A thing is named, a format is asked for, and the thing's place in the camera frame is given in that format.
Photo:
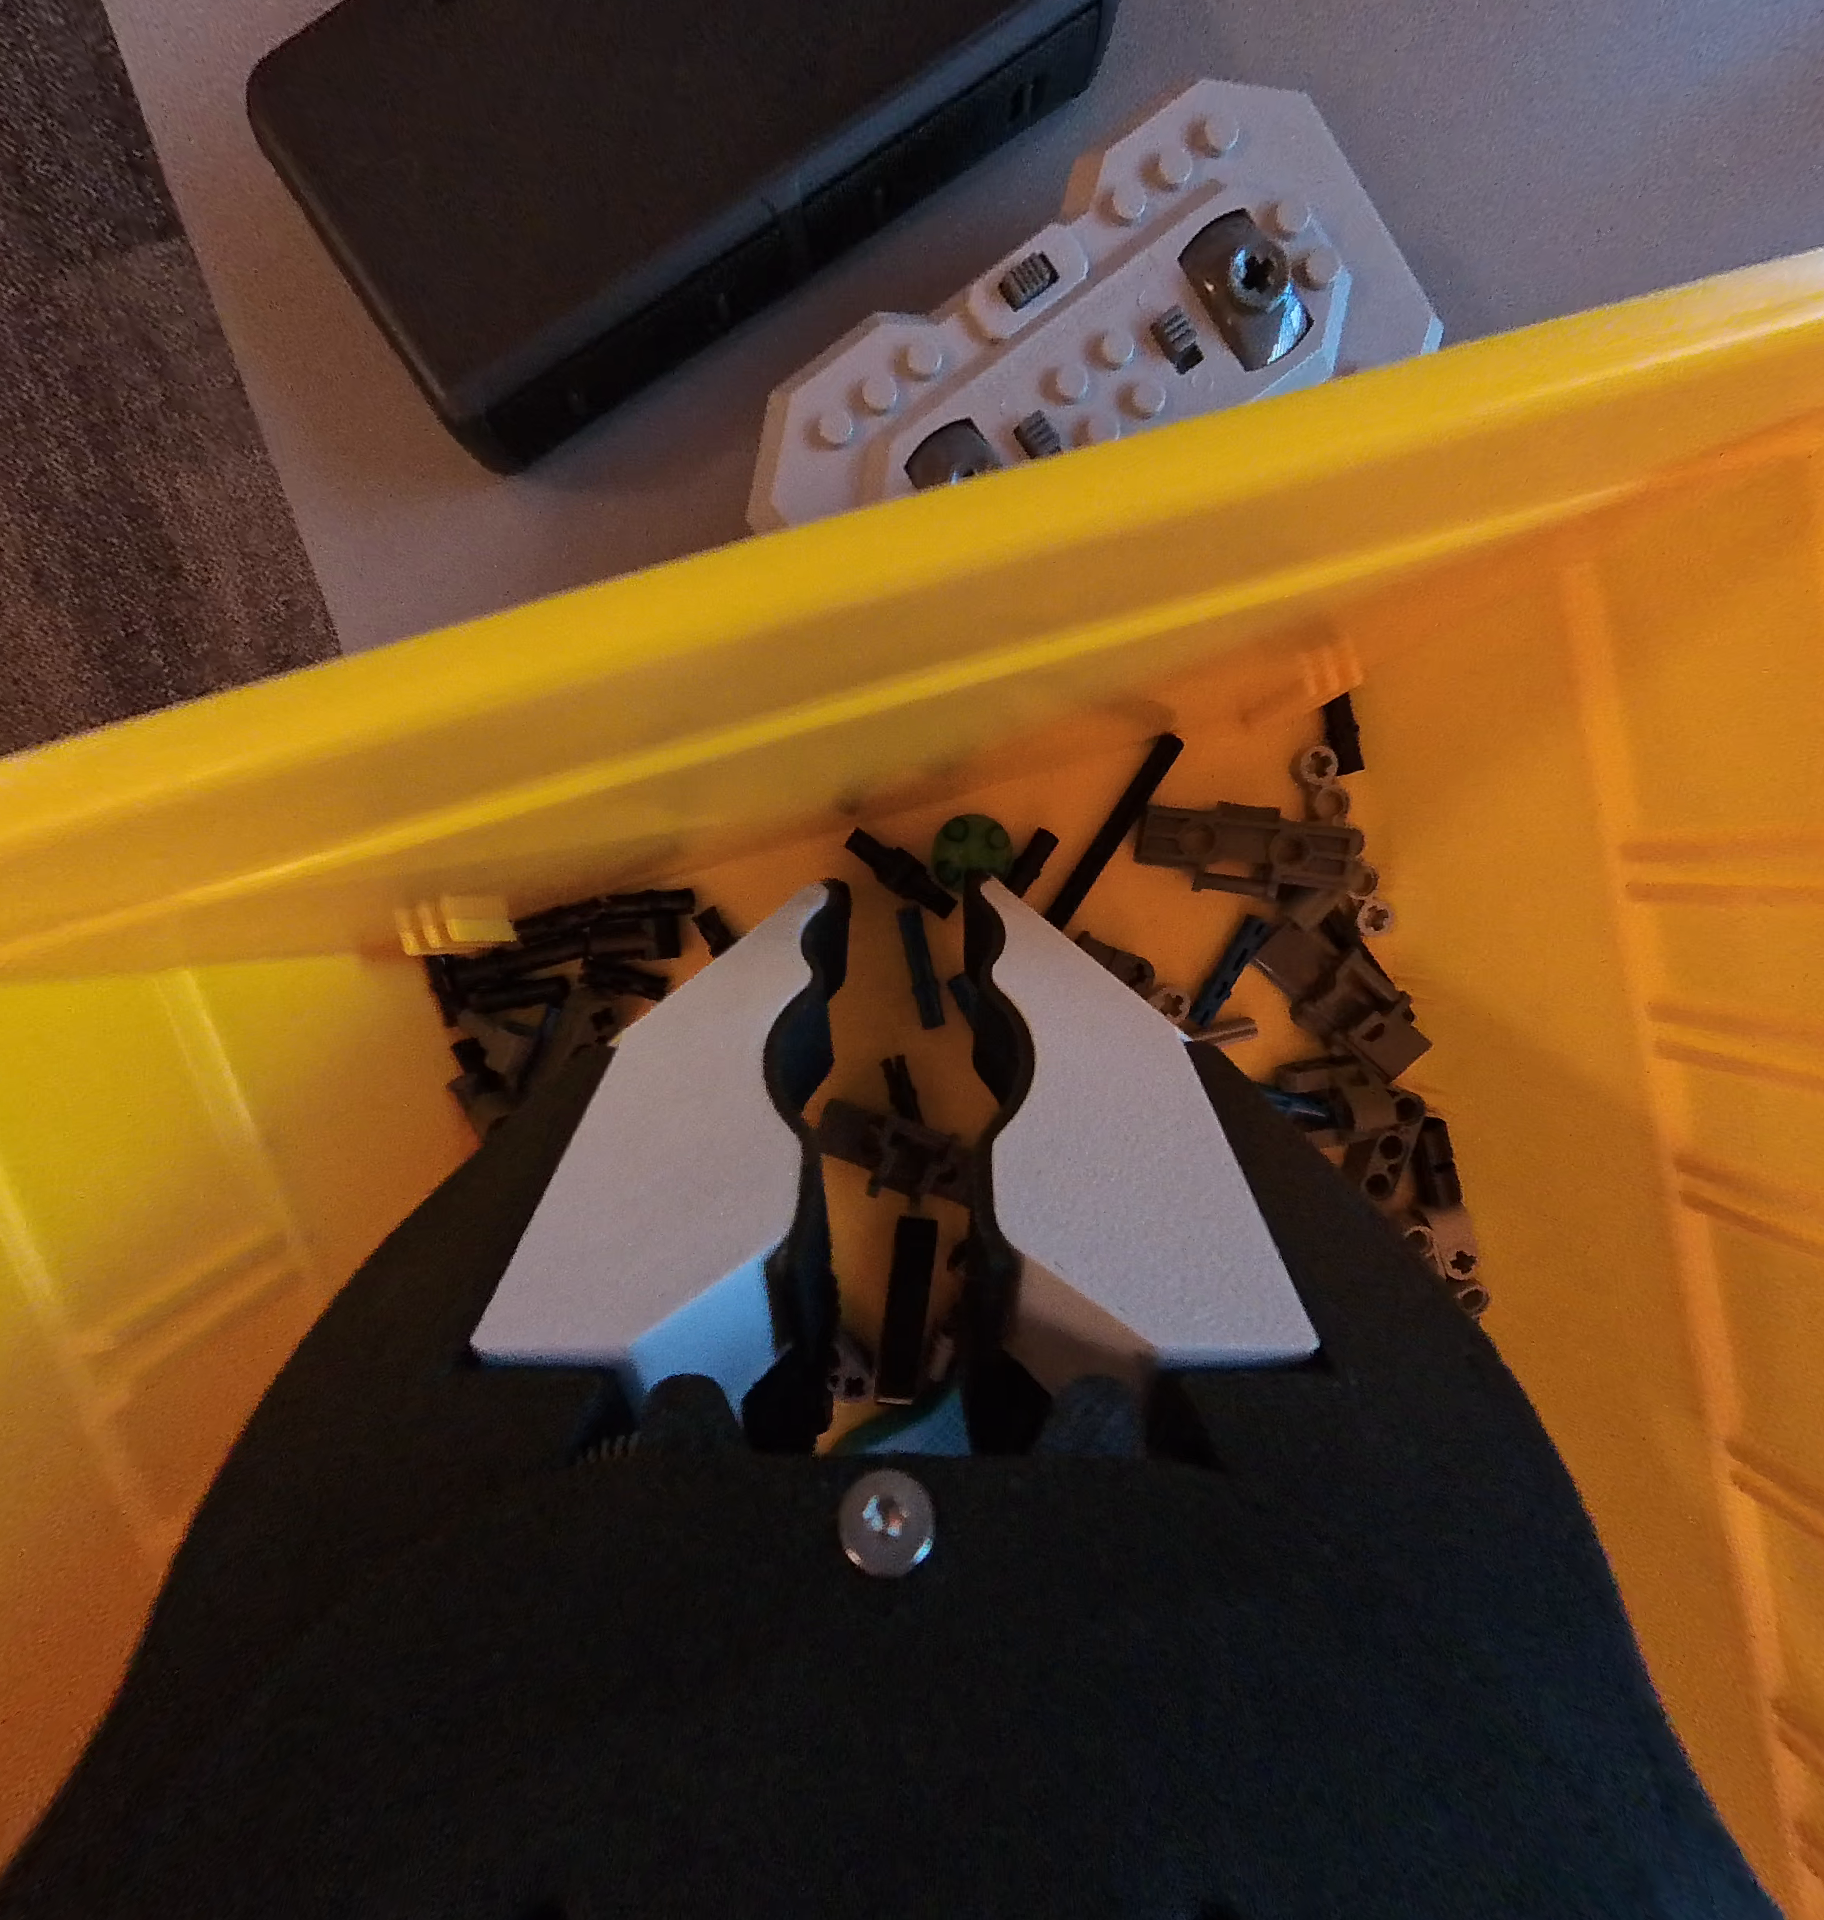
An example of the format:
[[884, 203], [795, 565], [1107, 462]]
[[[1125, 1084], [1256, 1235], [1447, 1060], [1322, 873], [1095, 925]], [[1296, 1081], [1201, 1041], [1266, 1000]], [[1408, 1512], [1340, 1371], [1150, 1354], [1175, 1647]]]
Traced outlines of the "pile of building block pieces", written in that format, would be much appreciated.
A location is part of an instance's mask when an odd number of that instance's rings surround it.
[[[1420, 1195], [1456, 1204], [1443, 1123], [1397, 1088], [1428, 1041], [1411, 1020], [1408, 996], [1363, 943], [1375, 900], [1367, 893], [1363, 837], [1338, 787], [1338, 774], [1354, 766], [1328, 745], [1299, 759], [1300, 820], [1266, 805], [1150, 799], [1060, 933], [1179, 1031], [1206, 1090], [1202, 1068], [1224, 1062], [1225, 1039], [1213, 1017], [1240, 971], [1264, 973], [1287, 996], [1295, 1022], [1331, 1050], [1328, 1058], [1293, 1066], [1276, 1088], [1262, 1086], [1266, 1105], [1283, 1113], [1286, 1127], [1311, 1153], [1343, 1143], [1364, 1193], [1384, 1198], [1403, 1183], [1399, 1164], [1369, 1170], [1364, 1160], [1364, 1148], [1387, 1133], [1392, 1151], [1417, 1151], [1413, 1177]], [[1038, 833], [998, 880], [1025, 900], [1028, 876], [1052, 845]], [[855, 829], [846, 848], [900, 902], [922, 1015], [942, 1022], [947, 993], [925, 957], [923, 916], [967, 910], [970, 885], [997, 876], [970, 876], [963, 893], [950, 893], [928, 859], [905, 846]], [[449, 1090], [482, 1140], [573, 1060], [589, 1058], [601, 1074], [629, 1025], [741, 939], [714, 910], [698, 912], [687, 889], [586, 897], [518, 920], [501, 917], [493, 904], [465, 904], [460, 912], [485, 920], [452, 935], [471, 951], [432, 954], [424, 969], [454, 1033], [460, 1076]], [[967, 969], [947, 991], [970, 1033]], [[964, 1425], [964, 1446], [974, 1453], [1031, 1445], [1047, 1401], [1063, 1396], [1075, 1407], [1093, 1404], [1095, 1418], [1117, 1406], [1134, 1415], [1147, 1385], [1175, 1371], [1147, 1381], [1035, 1381], [995, 1347], [970, 1222], [982, 1135], [963, 1143], [933, 1133], [903, 1060], [884, 1062], [884, 1081], [894, 1099], [887, 1114], [831, 1097], [813, 1119], [805, 1105], [822, 1164], [864, 1168], [869, 1191], [894, 1187], [908, 1203], [873, 1351], [876, 1404], [915, 1407], [942, 1388]], [[829, 1410], [732, 1412], [756, 1445], [788, 1451], [809, 1446]]]

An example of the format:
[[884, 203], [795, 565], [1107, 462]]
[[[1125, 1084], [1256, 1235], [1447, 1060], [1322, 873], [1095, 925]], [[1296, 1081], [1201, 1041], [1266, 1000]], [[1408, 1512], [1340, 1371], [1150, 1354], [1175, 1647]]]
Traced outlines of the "long black axle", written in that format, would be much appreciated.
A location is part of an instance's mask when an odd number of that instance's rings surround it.
[[1077, 856], [1063, 885], [1057, 889], [1047, 907], [1044, 907], [1044, 920], [1052, 927], [1065, 931], [1077, 909], [1084, 907], [1084, 902], [1090, 897], [1090, 889], [1095, 887], [1097, 878], [1103, 876], [1107, 863], [1115, 859], [1125, 837], [1137, 828], [1158, 787], [1163, 782], [1183, 750], [1184, 741], [1175, 732], [1159, 732], [1152, 737], [1132, 780], [1128, 780], [1103, 823], [1093, 833], [1086, 848]]

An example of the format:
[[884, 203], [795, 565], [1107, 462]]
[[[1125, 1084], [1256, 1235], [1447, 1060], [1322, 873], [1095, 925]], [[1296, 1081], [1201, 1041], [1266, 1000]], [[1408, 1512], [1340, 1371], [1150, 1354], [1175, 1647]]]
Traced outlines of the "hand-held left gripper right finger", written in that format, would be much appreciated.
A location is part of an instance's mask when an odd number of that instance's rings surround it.
[[1318, 1347], [1179, 1031], [1000, 880], [967, 897], [970, 1222], [990, 1337], [1035, 1381], [1276, 1367]]

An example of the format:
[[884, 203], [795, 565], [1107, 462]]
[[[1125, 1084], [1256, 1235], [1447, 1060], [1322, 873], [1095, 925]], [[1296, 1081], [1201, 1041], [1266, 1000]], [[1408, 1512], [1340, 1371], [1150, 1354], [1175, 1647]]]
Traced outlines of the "yellow plastic bin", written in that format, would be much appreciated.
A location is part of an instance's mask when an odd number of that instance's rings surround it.
[[1486, 1327], [1673, 1725], [1824, 1915], [1824, 251], [0, 761], [0, 1865], [252, 1401], [467, 1153], [449, 923], [746, 931], [1351, 692]]

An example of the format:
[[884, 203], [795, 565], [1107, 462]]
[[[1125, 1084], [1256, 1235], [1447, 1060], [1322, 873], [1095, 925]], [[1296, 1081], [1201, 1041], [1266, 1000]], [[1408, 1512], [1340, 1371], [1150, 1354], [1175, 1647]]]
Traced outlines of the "flat black device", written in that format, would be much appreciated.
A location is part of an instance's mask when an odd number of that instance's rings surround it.
[[534, 468], [1084, 93], [1106, 3], [344, 3], [259, 150], [445, 430]]

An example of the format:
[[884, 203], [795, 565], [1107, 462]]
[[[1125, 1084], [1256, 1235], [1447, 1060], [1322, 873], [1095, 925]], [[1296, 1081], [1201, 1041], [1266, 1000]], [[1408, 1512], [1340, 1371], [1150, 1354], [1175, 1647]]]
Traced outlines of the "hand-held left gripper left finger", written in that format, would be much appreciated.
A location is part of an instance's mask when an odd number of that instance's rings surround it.
[[814, 880], [622, 1033], [477, 1359], [600, 1367], [635, 1407], [694, 1375], [732, 1410], [829, 1410], [837, 1282], [805, 1105], [848, 933], [848, 885]]

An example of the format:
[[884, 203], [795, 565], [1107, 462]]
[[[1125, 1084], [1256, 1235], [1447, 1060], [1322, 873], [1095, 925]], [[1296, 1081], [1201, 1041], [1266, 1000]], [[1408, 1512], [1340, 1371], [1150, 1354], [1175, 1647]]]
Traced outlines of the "light grey battery box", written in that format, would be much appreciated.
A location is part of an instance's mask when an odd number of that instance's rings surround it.
[[1058, 216], [925, 315], [772, 391], [772, 533], [1441, 348], [1444, 323], [1303, 93], [1206, 77], [1073, 167]]

